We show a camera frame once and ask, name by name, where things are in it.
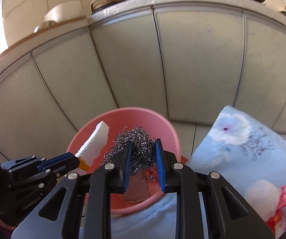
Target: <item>floral pattern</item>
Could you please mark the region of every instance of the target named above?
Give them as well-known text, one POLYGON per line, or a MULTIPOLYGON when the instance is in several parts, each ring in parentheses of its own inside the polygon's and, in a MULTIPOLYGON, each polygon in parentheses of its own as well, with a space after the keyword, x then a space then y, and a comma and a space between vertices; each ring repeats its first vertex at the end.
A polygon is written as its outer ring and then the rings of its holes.
POLYGON ((267 150, 274 150, 275 147, 271 140, 264 142, 262 138, 270 136, 269 133, 264 132, 263 127, 259 127, 258 130, 251 132, 249 140, 240 145, 243 153, 247 156, 252 154, 252 161, 256 161, 258 156, 261 156, 263 152, 267 150))
POLYGON ((220 113, 208 135, 217 142, 241 145, 248 140, 250 129, 249 121, 243 115, 220 113))
POLYGON ((215 159, 210 163, 212 167, 231 160, 231 145, 240 147, 239 151, 245 156, 251 154, 252 161, 256 161, 263 152, 274 150, 272 141, 263 139, 270 136, 270 133, 265 132, 262 126, 255 127, 252 131, 249 120, 238 113, 219 114, 208 135, 213 139, 216 153, 215 159))

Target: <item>blue cloth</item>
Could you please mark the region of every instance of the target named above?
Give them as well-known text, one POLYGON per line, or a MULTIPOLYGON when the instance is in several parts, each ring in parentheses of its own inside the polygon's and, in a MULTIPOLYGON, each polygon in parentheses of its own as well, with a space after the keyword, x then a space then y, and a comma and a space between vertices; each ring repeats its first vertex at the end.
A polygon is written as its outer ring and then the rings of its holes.
MULTIPOLYGON (((286 185, 286 141, 246 113, 226 106, 187 165, 204 174, 221 173, 241 195, 258 180, 280 187, 286 185)), ((202 216, 206 220, 204 208, 202 216)), ((176 194, 167 194, 140 212, 113 218, 111 227, 112 239, 175 239, 176 194)))
POLYGON ((219 172, 244 196, 258 180, 286 185, 286 141, 246 113, 226 106, 188 165, 204 174, 219 172))

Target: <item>white sponge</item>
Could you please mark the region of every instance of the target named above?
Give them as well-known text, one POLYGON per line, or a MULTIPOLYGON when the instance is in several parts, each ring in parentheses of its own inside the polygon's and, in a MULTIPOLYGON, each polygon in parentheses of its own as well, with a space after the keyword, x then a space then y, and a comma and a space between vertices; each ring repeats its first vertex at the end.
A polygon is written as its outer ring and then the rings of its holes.
POLYGON ((275 215, 280 195, 281 192, 274 184, 259 180, 247 188, 245 199, 266 222, 275 215))
POLYGON ((94 159, 99 156, 102 148, 106 146, 108 130, 109 127, 104 121, 98 123, 94 132, 75 154, 80 159, 79 168, 83 171, 89 169, 94 159))

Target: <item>metal screw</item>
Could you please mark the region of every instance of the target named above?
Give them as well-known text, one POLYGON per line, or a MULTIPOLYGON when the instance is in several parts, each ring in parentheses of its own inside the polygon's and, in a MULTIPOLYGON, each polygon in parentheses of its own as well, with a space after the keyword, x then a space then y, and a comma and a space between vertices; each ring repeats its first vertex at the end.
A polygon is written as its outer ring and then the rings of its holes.
POLYGON ((114 167, 115 167, 115 165, 112 163, 108 163, 108 164, 104 165, 104 168, 106 170, 112 170, 114 167))
POLYGON ((69 178, 69 180, 75 180, 77 178, 77 173, 71 172, 68 174, 67 177, 69 178))
POLYGON ((212 173, 211 173, 211 177, 212 177, 213 179, 218 179, 220 176, 221 176, 221 175, 220 175, 218 172, 212 172, 212 173))
POLYGON ((173 165, 173 167, 174 167, 175 169, 177 169, 177 170, 180 170, 180 169, 183 169, 184 165, 182 165, 181 163, 175 163, 175 164, 173 165))

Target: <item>sponge brush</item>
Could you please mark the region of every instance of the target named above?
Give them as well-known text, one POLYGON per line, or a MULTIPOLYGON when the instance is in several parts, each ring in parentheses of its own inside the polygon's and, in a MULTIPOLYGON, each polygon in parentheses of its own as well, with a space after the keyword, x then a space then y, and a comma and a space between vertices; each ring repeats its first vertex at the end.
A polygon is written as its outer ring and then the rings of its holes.
POLYGON ((109 127, 104 121, 98 123, 94 132, 75 154, 80 159, 79 168, 83 171, 86 172, 90 168, 94 159, 99 156, 102 148, 106 146, 108 130, 109 127))

